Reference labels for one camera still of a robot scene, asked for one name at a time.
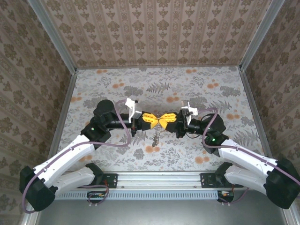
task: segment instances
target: leaf pattern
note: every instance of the leaf pattern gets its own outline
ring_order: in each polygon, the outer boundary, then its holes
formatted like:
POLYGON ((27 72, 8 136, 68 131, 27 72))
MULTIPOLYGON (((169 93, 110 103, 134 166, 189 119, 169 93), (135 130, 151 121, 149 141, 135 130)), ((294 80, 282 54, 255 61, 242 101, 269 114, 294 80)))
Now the leaf pattern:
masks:
POLYGON ((234 141, 236 143, 247 145, 252 145, 254 141, 257 141, 259 139, 259 136, 257 132, 254 132, 253 130, 248 131, 238 131, 238 133, 234 136, 234 141))
POLYGON ((149 92, 155 92, 157 94, 159 93, 163 93, 164 90, 168 90, 170 89, 170 85, 167 84, 166 82, 165 83, 162 83, 162 82, 159 82, 159 83, 153 83, 150 85, 149 88, 146 89, 146 91, 149 91, 149 92))
MULTIPOLYGON (((220 87, 242 87, 237 68, 233 67, 182 67, 182 68, 131 68, 78 70, 77 81, 68 110, 60 149, 70 143, 90 121, 97 103, 109 99, 116 103, 130 96, 138 100, 142 110, 157 117, 178 112, 182 100, 192 107, 206 109, 217 107, 224 120, 226 135, 240 135, 240 144, 262 153, 260 140, 252 135, 255 125, 247 98, 242 95, 223 95, 220 87)), ((121 113, 128 113, 120 106, 121 113)), ((212 113, 205 112, 195 119, 212 113)), ((152 147, 155 130, 138 130, 125 148, 101 146, 89 159, 77 162, 70 170, 77 170, 89 162, 104 171, 189 171, 216 170, 222 160, 205 151, 201 139, 187 136, 177 139, 175 133, 157 127, 159 142, 152 147)), ((122 129, 112 130, 109 143, 124 144, 127 135, 122 129)))

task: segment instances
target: floral wallpaper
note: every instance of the floral wallpaper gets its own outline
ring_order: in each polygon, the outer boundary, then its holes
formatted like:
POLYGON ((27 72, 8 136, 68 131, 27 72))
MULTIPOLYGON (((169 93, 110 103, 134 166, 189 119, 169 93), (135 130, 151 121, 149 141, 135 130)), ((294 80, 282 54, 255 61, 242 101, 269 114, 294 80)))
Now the floral wallpaper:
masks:
POLYGON ((300 172, 299 1, 285 1, 246 74, 273 155, 300 172))
POLYGON ((19 172, 45 161, 70 73, 25 0, 0 0, 0 224, 21 219, 19 172))
POLYGON ((271 0, 42 0, 78 68, 238 65, 271 0))
MULTIPOLYGON (((193 107, 217 107, 229 135, 243 146, 263 154, 237 67, 132 68, 78 70, 60 149, 66 147, 89 123, 99 101, 132 98, 142 109, 158 117, 178 112, 181 101, 193 107)), ((123 106, 121 112, 128 113, 123 106)), ((201 139, 176 134, 158 127, 159 143, 152 147, 155 130, 138 131, 126 148, 100 147, 79 160, 70 170, 89 162, 104 171, 195 171, 215 170, 222 160, 207 153, 201 139)), ((124 130, 113 130, 110 143, 126 142, 124 130)))

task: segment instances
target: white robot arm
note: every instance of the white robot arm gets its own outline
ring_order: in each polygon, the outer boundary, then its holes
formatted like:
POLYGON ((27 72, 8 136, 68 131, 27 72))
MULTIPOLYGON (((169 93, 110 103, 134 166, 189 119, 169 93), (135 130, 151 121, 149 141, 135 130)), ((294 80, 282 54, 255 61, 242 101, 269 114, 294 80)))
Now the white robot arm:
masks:
POLYGON ((49 206, 56 195, 80 186, 98 185, 102 182, 104 173, 93 163, 76 172, 65 175, 63 173, 99 147, 99 142, 104 144, 111 136, 111 129, 130 128, 134 136, 137 130, 152 129, 158 122, 167 131, 176 133, 177 138, 186 133, 202 135, 204 148, 210 154, 242 166, 240 168, 231 163, 223 163, 216 171, 218 181, 226 179, 232 184, 255 189, 284 209, 288 209, 299 194, 299 182, 296 183, 274 169, 277 167, 299 181, 300 177, 289 160, 261 156, 238 145, 223 134, 226 127, 219 115, 208 114, 203 117, 206 118, 204 120, 192 119, 192 115, 197 115, 198 110, 192 108, 186 100, 181 102, 179 113, 166 113, 159 119, 151 113, 143 112, 138 103, 131 99, 127 99, 126 105, 129 107, 129 114, 119 115, 111 101, 101 101, 90 123, 72 143, 33 169, 27 166, 21 170, 20 191, 36 211, 49 206))

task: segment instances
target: purple cable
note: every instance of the purple cable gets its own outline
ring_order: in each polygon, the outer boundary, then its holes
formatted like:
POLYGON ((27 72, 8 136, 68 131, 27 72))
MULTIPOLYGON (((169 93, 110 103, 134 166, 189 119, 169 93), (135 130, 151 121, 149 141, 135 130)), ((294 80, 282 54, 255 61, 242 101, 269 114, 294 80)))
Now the purple cable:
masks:
POLYGON ((25 197, 26 197, 26 194, 27 194, 27 191, 30 187, 30 185, 33 183, 33 181, 40 175, 42 174, 42 172, 45 172, 47 171, 47 169, 54 163, 56 162, 60 157, 62 157, 63 155, 67 154, 69 151, 71 151, 72 149, 69 148, 67 149, 65 152, 61 153, 59 156, 57 156, 53 161, 51 161, 49 164, 47 164, 41 171, 39 171, 36 175, 34 175, 31 180, 28 182, 28 184, 26 185, 26 188, 24 189, 24 192, 23 192, 23 196, 22 196, 22 208, 24 210, 25 213, 28 213, 28 214, 31 214, 31 213, 34 213, 36 212, 35 210, 33 211, 28 211, 26 209, 26 205, 25 205, 25 197))
POLYGON ((224 198, 220 198, 220 197, 219 197, 219 199, 222 200, 223 202, 227 203, 227 205, 235 204, 235 203, 238 203, 240 200, 242 200, 245 197, 245 195, 246 195, 246 193, 247 193, 248 190, 249 190, 249 188, 247 188, 245 190, 245 192, 242 194, 241 197, 239 197, 237 200, 235 200, 233 202, 228 202, 224 198))
POLYGON ((39 171, 36 175, 34 175, 31 180, 28 182, 28 184, 26 185, 26 188, 24 189, 24 192, 23 192, 23 195, 22 195, 22 208, 24 210, 25 213, 28 213, 28 214, 31 214, 31 213, 34 213, 36 211, 28 211, 26 209, 26 205, 25 205, 25 198, 26 198, 26 194, 27 194, 27 191, 30 187, 30 185, 33 183, 33 181, 43 172, 45 172, 47 170, 47 168, 49 168, 53 163, 55 163, 59 158, 61 158, 62 156, 64 156, 65 154, 67 154, 69 151, 73 150, 74 148, 80 146, 80 145, 83 145, 83 144, 98 144, 98 145, 106 145, 106 146, 110 146, 110 147, 126 147, 130 144, 131 142, 131 136, 130 136, 130 133, 124 123, 124 121, 122 120, 121 116, 120 116, 120 113, 119 113, 119 110, 118 108, 116 107, 117 105, 119 105, 120 103, 125 103, 126 100, 121 100, 121 101, 118 101, 115 105, 114 105, 114 109, 116 111, 116 114, 117 114, 117 117, 119 119, 119 121, 121 122, 122 126, 124 127, 125 129, 125 132, 127 134, 127 143, 126 144, 120 144, 120 145, 117 145, 117 144, 110 144, 110 143, 105 143, 105 142, 81 142, 81 143, 78 143, 72 147, 70 147, 69 149, 67 149, 65 152, 61 153, 60 155, 58 155, 54 160, 52 160, 49 164, 47 164, 41 171, 39 171))
POLYGON ((216 119, 217 115, 218 115, 218 109, 217 108, 208 108, 208 109, 205 109, 205 110, 201 110, 200 112, 205 112, 205 111, 211 111, 211 110, 215 110, 215 114, 213 115, 212 119, 210 120, 210 122, 208 123, 208 125, 206 126, 204 132, 203 132, 203 135, 202 135, 202 143, 205 147, 207 148, 228 148, 228 149, 235 149, 235 150, 240 150, 258 160, 260 160, 261 162, 273 167, 274 169, 278 170, 279 172, 283 173, 285 176, 287 176, 288 178, 290 178, 291 180, 293 180, 296 184, 298 184, 300 186, 300 181, 298 181, 296 178, 294 178, 293 176, 291 176, 290 174, 288 174, 287 172, 285 172, 284 170, 280 169, 278 166, 276 165, 273 165, 272 163, 268 162, 266 159, 263 159, 262 157, 259 157, 247 150, 245 150, 244 148, 242 147, 234 147, 234 146, 230 146, 230 145, 220 145, 220 146, 211 146, 211 145, 207 145, 205 143, 205 136, 206 136, 206 133, 208 131, 208 128, 212 125, 212 123, 214 122, 214 120, 216 119))
MULTIPOLYGON (((97 204, 101 204, 101 203, 108 197, 108 194, 109 194, 109 188, 108 188, 108 186, 106 186, 106 185, 101 185, 101 184, 99 184, 99 185, 91 185, 91 186, 81 186, 81 188, 105 188, 105 189, 106 189, 106 195, 105 195, 105 196, 102 198, 102 200, 99 201, 97 204)), ((89 204, 93 204, 93 203, 90 202, 90 198, 91 198, 93 195, 96 195, 96 194, 98 194, 98 193, 97 193, 97 192, 92 192, 92 193, 90 193, 89 198, 88 198, 89 204)))

